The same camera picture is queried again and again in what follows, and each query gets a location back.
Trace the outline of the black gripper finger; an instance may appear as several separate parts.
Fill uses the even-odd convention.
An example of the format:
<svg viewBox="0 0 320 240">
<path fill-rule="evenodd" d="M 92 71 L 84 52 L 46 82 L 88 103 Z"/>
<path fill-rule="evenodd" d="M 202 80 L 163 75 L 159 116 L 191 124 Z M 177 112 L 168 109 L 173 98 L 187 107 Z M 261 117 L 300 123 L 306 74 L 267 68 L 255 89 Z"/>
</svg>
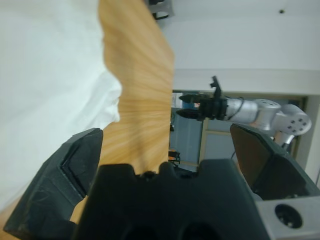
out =
<svg viewBox="0 0 320 240">
<path fill-rule="evenodd" d="M 263 200 L 315 197 L 320 190 L 292 156 L 260 130 L 233 123 L 237 162 L 250 189 Z"/>
<path fill-rule="evenodd" d="M 71 239 L 74 208 L 89 193 L 100 160 L 103 131 L 77 133 L 40 167 L 3 230 L 18 239 Z"/>
</svg>

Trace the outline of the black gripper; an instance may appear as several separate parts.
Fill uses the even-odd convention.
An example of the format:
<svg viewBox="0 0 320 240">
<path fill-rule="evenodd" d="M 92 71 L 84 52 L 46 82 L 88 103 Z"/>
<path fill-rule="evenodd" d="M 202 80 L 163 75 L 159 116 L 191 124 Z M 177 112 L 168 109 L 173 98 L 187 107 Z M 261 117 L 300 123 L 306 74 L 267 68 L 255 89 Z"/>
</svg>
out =
<svg viewBox="0 0 320 240">
<path fill-rule="evenodd" d="M 224 120 L 228 108 L 227 99 L 225 97 L 214 97 L 200 94 L 186 94 L 180 96 L 180 100 L 184 103 L 199 103 L 197 109 L 180 109 L 176 114 L 186 119 L 194 119 L 203 121 L 206 118 L 210 120 Z"/>
</svg>

